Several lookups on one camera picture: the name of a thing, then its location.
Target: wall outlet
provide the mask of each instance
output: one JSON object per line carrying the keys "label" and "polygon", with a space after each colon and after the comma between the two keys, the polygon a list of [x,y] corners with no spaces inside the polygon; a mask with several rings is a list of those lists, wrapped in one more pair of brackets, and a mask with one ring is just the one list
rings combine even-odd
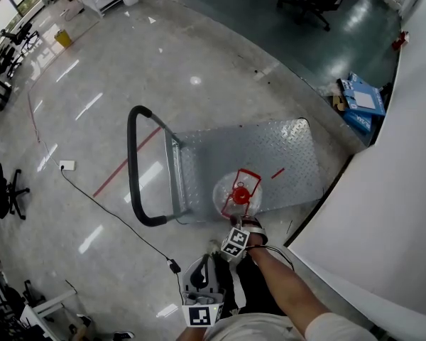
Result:
{"label": "wall outlet", "polygon": [[58,168],[61,169],[62,166],[64,171],[73,171],[74,169],[76,169],[76,161],[60,161],[60,165],[58,166]]}

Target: white shirt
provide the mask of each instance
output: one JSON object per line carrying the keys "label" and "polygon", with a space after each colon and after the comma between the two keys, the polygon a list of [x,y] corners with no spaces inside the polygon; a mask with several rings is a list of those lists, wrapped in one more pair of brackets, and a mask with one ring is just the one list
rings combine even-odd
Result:
{"label": "white shirt", "polygon": [[[307,341],[376,341],[364,328],[334,313],[315,318],[305,332]],[[302,335],[287,317],[248,313],[225,318],[208,329],[205,341],[300,341]]]}

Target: diamond plate deck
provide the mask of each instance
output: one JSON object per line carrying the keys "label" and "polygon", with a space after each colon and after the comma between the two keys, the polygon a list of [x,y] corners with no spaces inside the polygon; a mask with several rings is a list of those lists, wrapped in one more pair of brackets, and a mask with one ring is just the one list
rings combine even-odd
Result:
{"label": "diamond plate deck", "polygon": [[[220,219],[212,199],[214,185],[240,168],[262,177],[259,212],[322,196],[314,144],[305,119],[179,133],[177,137],[182,146],[173,147],[172,153],[168,148],[168,160],[173,159],[176,173],[173,196],[177,193],[178,199],[173,198],[173,203],[178,200],[179,204],[174,204],[174,210],[185,210],[184,221]],[[282,168],[285,170],[272,179]]]}

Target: yellow trash bin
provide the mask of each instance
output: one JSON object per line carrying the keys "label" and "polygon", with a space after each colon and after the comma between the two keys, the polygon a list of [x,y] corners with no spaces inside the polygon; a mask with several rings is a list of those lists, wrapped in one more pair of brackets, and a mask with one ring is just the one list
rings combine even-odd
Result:
{"label": "yellow trash bin", "polygon": [[63,47],[68,48],[72,44],[72,40],[66,30],[58,31],[54,36],[55,40],[63,45]]}

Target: black cart handle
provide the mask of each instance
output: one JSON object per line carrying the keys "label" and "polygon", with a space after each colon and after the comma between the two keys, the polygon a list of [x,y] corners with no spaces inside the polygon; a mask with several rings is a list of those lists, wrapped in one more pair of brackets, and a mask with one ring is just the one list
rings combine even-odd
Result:
{"label": "black cart handle", "polygon": [[135,106],[128,115],[128,172],[129,172],[129,189],[131,193],[131,204],[134,213],[140,222],[145,226],[154,227],[167,223],[166,216],[149,217],[143,211],[141,202],[141,190],[139,188],[139,170],[137,163],[137,135],[136,135],[136,118],[143,115],[152,119],[153,113],[145,106]]}

